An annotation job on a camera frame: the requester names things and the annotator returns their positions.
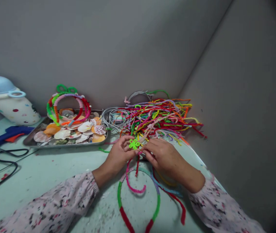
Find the person's left hand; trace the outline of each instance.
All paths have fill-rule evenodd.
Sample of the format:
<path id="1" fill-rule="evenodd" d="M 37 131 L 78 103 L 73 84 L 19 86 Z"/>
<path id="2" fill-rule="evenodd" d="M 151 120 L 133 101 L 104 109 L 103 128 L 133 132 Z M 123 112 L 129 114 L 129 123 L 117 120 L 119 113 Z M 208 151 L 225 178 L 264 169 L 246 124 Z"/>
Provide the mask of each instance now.
<path id="1" fill-rule="evenodd" d="M 135 157 L 138 150 L 132 150 L 128 144 L 130 139 L 135 139 L 133 136 L 122 136 L 111 148 L 106 161 L 96 170 L 93 171 L 93 176 L 100 188 L 108 180 L 115 177 L 119 171 L 126 165 L 128 160 Z"/>

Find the paint-stained table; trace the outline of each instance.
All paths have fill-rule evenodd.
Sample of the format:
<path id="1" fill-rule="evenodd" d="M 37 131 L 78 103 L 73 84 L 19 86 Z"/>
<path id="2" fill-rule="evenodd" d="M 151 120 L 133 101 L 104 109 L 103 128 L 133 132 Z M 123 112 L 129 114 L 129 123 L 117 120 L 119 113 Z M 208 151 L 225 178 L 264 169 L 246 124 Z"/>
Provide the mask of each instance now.
<path id="1" fill-rule="evenodd" d="M 9 126 L 12 126 L 12 123 L 2 119 L 0 135 Z M 6 150 L 25 148 L 22 145 L 24 138 L 25 136 L 22 136 L 15 143 L 7 143 L 1 148 Z M 176 144 L 175 147 L 186 161 L 201 170 L 206 177 L 210 177 L 203 162 L 193 150 L 185 145 Z M 110 150 L 111 145 L 104 145 L 102 148 Z M 0 186 L 0 219 L 12 214 L 17 208 L 26 205 L 61 181 L 98 168 L 107 157 L 106 153 L 98 150 L 98 147 L 30 149 L 29 154 L 21 160 L 0 154 L 1 159 L 20 160 L 17 172 Z M 148 163 L 140 163 L 140 166 L 146 169 L 150 168 Z M 5 173 L 10 173 L 12 170 L 12 166 L 7 167 L 0 163 L 0 180 Z M 129 232 L 120 215 L 117 202 L 118 183 L 124 172 L 125 170 L 101 190 L 87 216 L 76 219 L 71 232 Z M 122 204 L 133 228 L 136 232 L 144 232 L 156 208 L 156 189 L 150 177 L 142 172 L 138 174 L 137 178 L 134 172 L 130 173 L 129 177 L 134 188 L 141 189 L 144 184 L 147 185 L 145 194 L 141 196 L 132 193 L 126 182 L 123 183 L 121 190 Z M 187 209 L 186 221 L 183 226 L 180 222 L 180 205 L 162 190 L 160 193 L 160 211 L 151 232 L 210 232 L 196 216 L 187 197 L 182 200 Z"/>

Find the metal tray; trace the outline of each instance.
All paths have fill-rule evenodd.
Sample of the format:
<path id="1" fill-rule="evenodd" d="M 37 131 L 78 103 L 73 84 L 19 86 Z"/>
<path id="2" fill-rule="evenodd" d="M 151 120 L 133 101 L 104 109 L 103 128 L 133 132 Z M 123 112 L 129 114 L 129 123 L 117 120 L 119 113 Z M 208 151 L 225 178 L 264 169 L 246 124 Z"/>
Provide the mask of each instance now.
<path id="1" fill-rule="evenodd" d="M 97 112 L 99 115 L 102 114 L 103 110 L 91 110 L 91 112 Z M 88 143 L 78 143 L 78 144 L 65 144 L 65 145 L 38 145 L 36 141 L 34 141 L 33 137 L 34 135 L 39 132 L 43 131 L 46 128 L 46 125 L 53 123 L 51 119 L 48 117 L 45 117 L 43 121 L 24 139 L 23 144 L 25 147 L 30 147 L 30 148 L 36 148 L 36 149 L 47 149 L 47 148 L 67 148 L 67 147 L 79 147 L 79 146 L 99 146 L 103 145 L 107 139 L 108 136 L 108 131 L 105 134 L 106 139 L 103 140 L 102 142 L 88 142 Z"/>

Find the blue glue gun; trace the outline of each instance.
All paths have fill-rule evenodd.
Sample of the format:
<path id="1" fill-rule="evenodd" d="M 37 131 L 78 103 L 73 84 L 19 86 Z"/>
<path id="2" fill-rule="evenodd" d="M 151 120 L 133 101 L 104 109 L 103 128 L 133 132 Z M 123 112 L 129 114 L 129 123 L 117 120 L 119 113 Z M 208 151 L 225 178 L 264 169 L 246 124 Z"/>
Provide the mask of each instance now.
<path id="1" fill-rule="evenodd" d="M 11 126 L 5 130 L 5 134 L 0 136 L 0 146 L 6 142 L 14 142 L 19 136 L 28 135 L 34 127 Z"/>

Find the floral sleeve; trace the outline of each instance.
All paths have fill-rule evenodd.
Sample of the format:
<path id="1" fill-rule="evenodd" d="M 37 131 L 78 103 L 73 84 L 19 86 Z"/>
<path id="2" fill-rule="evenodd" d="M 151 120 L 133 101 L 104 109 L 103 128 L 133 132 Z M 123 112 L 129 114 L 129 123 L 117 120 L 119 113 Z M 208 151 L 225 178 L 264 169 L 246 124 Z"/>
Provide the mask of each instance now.
<path id="1" fill-rule="evenodd" d="M 265 232 L 229 194 L 212 181 L 206 179 L 202 190 L 196 194 L 189 193 L 189 197 L 194 211 L 213 232 Z"/>
<path id="2" fill-rule="evenodd" d="M 66 232 L 75 214 L 86 214 L 98 192 L 91 172 L 76 175 L 1 220 L 0 233 Z"/>

